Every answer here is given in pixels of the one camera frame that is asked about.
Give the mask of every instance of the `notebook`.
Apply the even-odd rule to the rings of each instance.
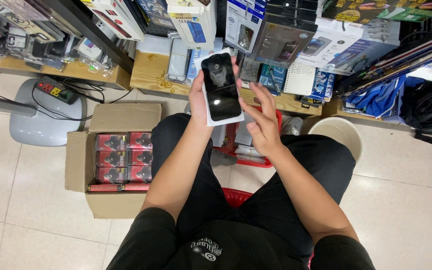
[[[293,62],[287,69],[283,92],[294,95],[311,95],[315,83],[316,68]]]

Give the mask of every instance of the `red product box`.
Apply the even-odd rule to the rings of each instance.
[[[126,167],[128,151],[96,151],[96,167]]]
[[[122,185],[121,189],[122,190],[138,190],[138,191],[143,190],[144,191],[144,190],[149,189],[150,184],[151,183],[148,183],[148,182],[146,182],[146,183],[126,183],[126,184]]]
[[[124,184],[128,180],[128,168],[97,167],[96,183]]]
[[[126,150],[126,134],[98,134],[96,137],[96,151]]]
[[[128,166],[128,182],[151,182],[151,166]]]
[[[153,149],[151,132],[129,132],[128,149]]]
[[[153,163],[153,150],[129,150],[128,165],[145,166]]]
[[[121,191],[120,183],[89,184],[88,191]]]

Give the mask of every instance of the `person's left hand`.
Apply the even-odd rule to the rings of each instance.
[[[236,65],[236,57],[231,57],[231,64],[233,65],[233,73],[234,77],[237,78],[239,67]],[[204,73],[202,70],[199,71],[198,76],[193,80],[191,89],[189,90],[189,105],[191,107],[191,121],[195,122],[196,125],[200,126],[201,128],[205,127],[207,129],[213,130],[213,127],[207,126],[207,108],[206,108],[206,101],[205,101],[205,94],[203,92],[203,84],[205,83],[204,80]],[[236,86],[237,90],[241,88],[241,79],[236,80]]]

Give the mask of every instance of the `person's right hand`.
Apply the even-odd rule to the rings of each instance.
[[[276,101],[268,89],[260,83],[250,83],[249,89],[256,94],[254,101],[261,105],[262,113],[255,107],[248,105],[242,97],[239,97],[239,103],[243,110],[256,121],[248,123],[246,127],[258,153],[271,159],[284,147],[279,139]]]

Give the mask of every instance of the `black t-shirt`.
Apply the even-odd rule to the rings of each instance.
[[[307,265],[279,236],[255,226],[213,220],[190,242],[177,245],[176,225],[165,210],[148,208],[134,220],[107,270],[291,269]],[[364,247],[351,237],[326,236],[314,247],[311,270],[374,270]]]

